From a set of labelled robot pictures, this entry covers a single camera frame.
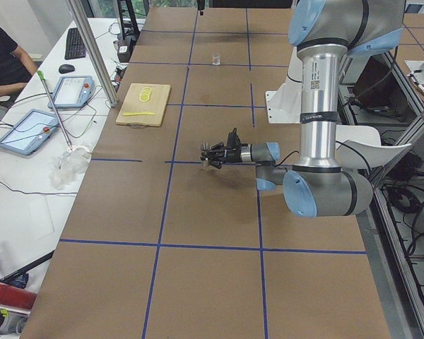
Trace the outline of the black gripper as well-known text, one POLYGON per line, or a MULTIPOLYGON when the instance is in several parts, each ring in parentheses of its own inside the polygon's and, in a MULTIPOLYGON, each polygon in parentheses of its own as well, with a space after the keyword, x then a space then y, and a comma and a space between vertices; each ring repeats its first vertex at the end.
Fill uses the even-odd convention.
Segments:
POLYGON ((209 143, 202 143, 201 152, 209 151, 210 157, 201 156, 201 162, 204 167, 221 168, 224 163, 239 163, 242 161, 240 146, 224 146, 223 142, 221 142, 211 147, 209 143))

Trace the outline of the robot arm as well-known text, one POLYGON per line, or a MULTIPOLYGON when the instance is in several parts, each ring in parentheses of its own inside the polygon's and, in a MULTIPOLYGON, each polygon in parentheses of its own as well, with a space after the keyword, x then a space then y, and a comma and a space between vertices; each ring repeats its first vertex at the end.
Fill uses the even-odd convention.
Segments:
POLYGON ((372 200, 372 185, 347 172, 335 158, 338 71, 343 56, 372 56, 395 48, 401 38, 404 1, 301 1, 289 28, 289 42, 302 62, 300 152, 290 168, 276 165, 277 143, 242 143, 230 132, 226 143, 202 145, 201 159, 254 162, 257 187, 283 187, 290 211, 300 217, 355 215, 372 200))

